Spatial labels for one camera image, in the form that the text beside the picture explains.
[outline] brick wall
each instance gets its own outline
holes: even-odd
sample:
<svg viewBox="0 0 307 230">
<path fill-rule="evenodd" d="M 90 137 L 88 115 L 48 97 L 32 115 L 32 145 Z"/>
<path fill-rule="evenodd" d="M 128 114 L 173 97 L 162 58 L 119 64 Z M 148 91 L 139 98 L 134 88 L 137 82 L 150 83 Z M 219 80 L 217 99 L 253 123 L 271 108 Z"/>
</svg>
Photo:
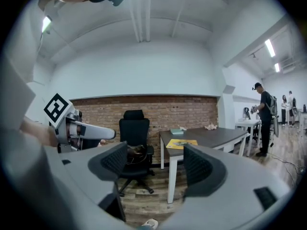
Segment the brick wall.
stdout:
<svg viewBox="0 0 307 230">
<path fill-rule="evenodd" d="M 160 163 L 160 130 L 217 124 L 215 97 L 121 96 L 74 100 L 72 103 L 83 112 L 83 122 L 116 130 L 117 137 L 108 142 L 119 141 L 118 122 L 126 110 L 142 109 L 150 120 L 148 144 L 154 147 L 153 163 Z"/>
</svg>

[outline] chair armrest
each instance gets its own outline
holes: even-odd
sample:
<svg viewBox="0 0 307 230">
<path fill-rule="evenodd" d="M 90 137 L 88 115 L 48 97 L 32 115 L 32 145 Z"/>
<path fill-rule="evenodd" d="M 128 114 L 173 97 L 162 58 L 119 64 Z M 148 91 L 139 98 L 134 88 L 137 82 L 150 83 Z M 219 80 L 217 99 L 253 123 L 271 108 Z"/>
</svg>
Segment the chair armrest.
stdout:
<svg viewBox="0 0 307 230">
<path fill-rule="evenodd" d="M 154 154 L 154 147 L 153 146 L 147 146 L 147 154 L 153 155 Z"/>
</svg>

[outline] wooden floor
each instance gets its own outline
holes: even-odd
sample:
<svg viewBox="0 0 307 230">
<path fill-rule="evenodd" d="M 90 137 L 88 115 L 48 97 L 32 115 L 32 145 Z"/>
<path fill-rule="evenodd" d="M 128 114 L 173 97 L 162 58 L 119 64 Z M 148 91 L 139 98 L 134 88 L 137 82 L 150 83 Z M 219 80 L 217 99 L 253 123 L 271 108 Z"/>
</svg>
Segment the wooden floor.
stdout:
<svg viewBox="0 0 307 230">
<path fill-rule="evenodd" d="M 259 151 L 255 147 L 256 142 L 253 141 L 253 147 L 250 153 L 250 158 L 258 161 L 268 168 L 276 176 L 284 180 L 291 188 L 301 179 L 295 171 L 295 167 L 291 164 L 285 164 L 274 159 L 272 155 L 268 154 L 266 158 L 258 158 L 255 153 Z M 239 145 L 235 146 L 234 153 L 238 154 Z M 298 165 L 307 165 L 307 136 L 300 137 L 298 128 L 279 127 L 279 138 L 274 138 L 274 146 L 269 148 L 269 153 L 272 153 L 282 159 L 293 162 Z M 169 216 L 177 211 L 182 205 L 182 196 L 186 184 L 186 173 L 183 165 L 178 166 L 177 180 L 174 202 L 167 203 L 167 188 L 168 188 L 168 168 L 161 170 L 160 168 L 153 168 L 155 176 L 147 176 L 144 181 L 154 190 L 154 194 L 150 195 L 142 187 L 138 186 L 136 182 L 132 182 L 125 190 L 125 197 L 121 198 L 121 202 L 126 214 L 127 224 L 133 227 L 142 225 L 146 220 L 154 218 L 160 223 L 165 221 Z M 120 179 L 119 187 L 124 184 L 125 180 Z"/>
</svg>

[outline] black pants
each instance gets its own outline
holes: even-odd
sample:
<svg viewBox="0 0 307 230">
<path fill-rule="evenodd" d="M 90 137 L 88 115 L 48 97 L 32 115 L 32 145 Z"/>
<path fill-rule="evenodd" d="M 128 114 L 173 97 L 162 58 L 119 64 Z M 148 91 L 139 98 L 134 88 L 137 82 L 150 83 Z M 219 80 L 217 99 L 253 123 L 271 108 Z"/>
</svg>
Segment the black pants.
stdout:
<svg viewBox="0 0 307 230">
<path fill-rule="evenodd" d="M 282 125 L 286 123 L 286 109 L 282 109 Z"/>
<path fill-rule="evenodd" d="M 262 121 L 262 126 L 261 126 L 262 148 L 260 148 L 260 151 L 264 153 L 267 153 L 269 148 L 270 127 L 271 127 L 271 121 Z"/>
</svg>

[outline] power cord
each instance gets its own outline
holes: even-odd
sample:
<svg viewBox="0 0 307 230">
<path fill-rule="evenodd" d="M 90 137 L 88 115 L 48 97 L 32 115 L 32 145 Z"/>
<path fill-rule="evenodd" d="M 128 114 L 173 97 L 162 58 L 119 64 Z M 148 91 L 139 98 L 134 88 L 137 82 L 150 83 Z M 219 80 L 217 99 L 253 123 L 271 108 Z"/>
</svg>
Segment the power cord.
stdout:
<svg viewBox="0 0 307 230">
<path fill-rule="evenodd" d="M 288 168 L 287 168 L 286 165 L 287 165 L 287 164 L 292 164 L 292 165 L 294 165 L 295 172 L 296 172 L 296 174 L 299 174 L 299 175 L 303 175 L 303 174 L 305 173 L 306 167 L 305 167 L 305 166 L 298 165 L 298 164 L 295 164 L 295 163 L 292 163 L 292 162 L 289 162 L 289 161 L 287 161 L 287 160 L 285 160 L 285 159 L 282 159 L 282 158 L 278 157 L 277 155 L 274 155 L 273 153 L 269 153 L 269 152 L 268 152 L 268 154 L 270 154 L 271 157 L 272 157 L 273 159 L 277 159 L 277 160 L 279 160 L 279 161 L 285 163 L 284 166 L 285 166 L 287 172 L 288 172 L 289 175 L 291 176 L 292 181 L 294 182 L 294 184 L 297 186 L 296 181 L 294 180 L 292 174 L 290 173 L 290 171 L 288 170 Z"/>
</svg>

